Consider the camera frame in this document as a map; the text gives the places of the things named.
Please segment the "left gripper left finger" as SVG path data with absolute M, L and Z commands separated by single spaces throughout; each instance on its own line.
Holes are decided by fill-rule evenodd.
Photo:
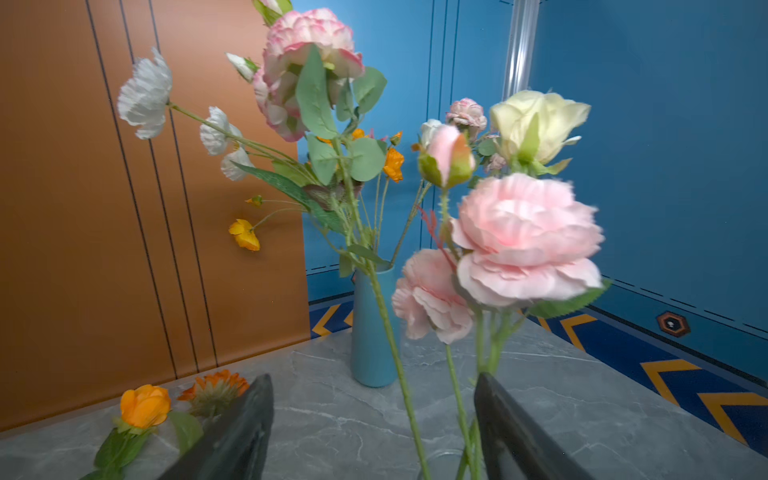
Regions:
M 267 460 L 274 413 L 272 378 L 263 374 L 161 477 L 260 479 Z

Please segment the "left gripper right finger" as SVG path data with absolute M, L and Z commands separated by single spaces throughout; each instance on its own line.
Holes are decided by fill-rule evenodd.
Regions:
M 489 479 L 592 480 L 493 375 L 478 377 L 474 405 Z

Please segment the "teal cylindrical vase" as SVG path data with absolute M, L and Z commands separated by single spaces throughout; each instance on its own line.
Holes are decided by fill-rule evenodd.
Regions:
M 371 280 L 358 274 L 353 301 L 351 371 L 358 383 L 371 388 L 386 387 L 397 380 Z

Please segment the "pink rose bud stem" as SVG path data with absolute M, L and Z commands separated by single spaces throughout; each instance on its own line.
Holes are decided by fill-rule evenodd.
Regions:
M 446 216 L 438 247 L 415 253 L 392 297 L 409 339 L 434 333 L 445 345 L 479 335 L 498 315 L 499 328 L 477 340 L 495 354 L 513 332 L 514 311 L 560 316 L 588 305 L 606 288 L 593 262 L 604 236 L 596 211 L 557 175 L 507 173 L 474 182 L 456 216 Z

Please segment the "orange poppy flower stem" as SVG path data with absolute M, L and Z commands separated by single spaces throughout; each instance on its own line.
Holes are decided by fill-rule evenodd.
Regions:
M 254 167 L 243 150 L 223 161 L 222 171 L 266 182 L 301 206 L 322 234 L 342 235 L 341 263 L 370 261 L 387 269 L 395 265 L 405 239 L 400 237 L 391 257 L 379 256 L 389 184 L 403 180 L 405 157 L 397 150 L 401 137 L 375 139 L 360 129 L 334 141 L 310 136 L 305 164 L 272 155 L 274 169 L 268 171 Z

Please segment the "cream flower stem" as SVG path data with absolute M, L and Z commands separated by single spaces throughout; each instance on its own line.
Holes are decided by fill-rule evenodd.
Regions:
M 591 106 L 557 93 L 524 90 L 491 108 L 491 125 L 499 137 L 497 153 L 511 173 L 557 175 L 570 159 L 556 161 L 561 150 L 580 141 L 572 134 L 583 125 Z

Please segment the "white rose flower stem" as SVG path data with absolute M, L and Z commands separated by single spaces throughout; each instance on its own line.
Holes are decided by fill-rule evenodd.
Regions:
M 419 134 L 419 149 L 424 151 L 428 148 L 436 131 L 443 126 L 438 119 L 429 119 L 421 125 Z

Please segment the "large pink peony stem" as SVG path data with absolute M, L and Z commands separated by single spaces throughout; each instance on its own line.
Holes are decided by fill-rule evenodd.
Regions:
M 353 32 L 331 10 L 296 11 L 289 1 L 257 1 L 254 4 L 268 28 L 263 63 L 252 85 L 267 124 L 288 142 L 304 139 L 308 158 L 310 136 L 338 140 L 352 133 L 364 115 L 378 102 L 386 79 L 363 64 Z M 383 268 L 370 261 L 350 262 L 354 274 L 368 276 L 396 367 L 406 414 L 423 478 L 430 478 L 427 455 L 400 356 L 393 316 L 389 312 L 379 273 Z

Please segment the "clear glass cylinder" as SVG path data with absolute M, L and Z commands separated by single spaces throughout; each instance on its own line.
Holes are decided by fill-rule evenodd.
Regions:
M 432 480 L 470 480 L 472 478 L 462 450 L 439 450 L 427 457 L 427 465 Z

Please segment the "pink rose flower stem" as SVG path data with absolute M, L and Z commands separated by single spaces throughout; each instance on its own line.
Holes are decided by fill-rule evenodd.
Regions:
M 489 126 L 483 107 L 470 98 L 453 102 L 446 122 L 468 138 L 469 146 L 485 176 L 500 177 L 508 172 L 507 160 L 498 153 L 500 135 Z

